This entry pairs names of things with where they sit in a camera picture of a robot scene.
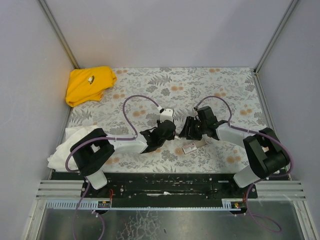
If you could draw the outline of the red white staple box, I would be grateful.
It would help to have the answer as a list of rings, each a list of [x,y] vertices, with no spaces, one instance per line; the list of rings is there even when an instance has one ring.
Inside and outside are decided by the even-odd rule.
[[[207,143],[204,140],[199,140],[199,141],[195,141],[187,145],[184,145],[182,147],[182,150],[184,154],[189,154],[191,152],[196,151],[197,149],[204,147],[205,145],[207,145]]]

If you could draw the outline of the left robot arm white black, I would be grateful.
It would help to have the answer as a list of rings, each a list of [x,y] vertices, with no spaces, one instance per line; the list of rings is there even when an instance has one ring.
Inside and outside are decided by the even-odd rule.
[[[65,168],[69,168],[69,160],[73,159],[80,175],[99,190],[108,184],[102,167],[112,155],[154,152],[165,141],[174,140],[175,134],[176,125],[170,120],[159,122],[137,136],[107,135],[102,128],[96,128],[70,148]]]

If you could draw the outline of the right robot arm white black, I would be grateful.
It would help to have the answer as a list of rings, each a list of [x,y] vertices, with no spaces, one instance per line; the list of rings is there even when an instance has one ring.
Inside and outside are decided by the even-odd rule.
[[[209,106],[198,108],[196,112],[195,117],[186,118],[178,136],[199,141],[206,135],[244,148],[249,165],[233,176],[238,187],[265,179],[290,164],[289,154],[271,128],[255,132],[232,126],[226,120],[217,120]]]

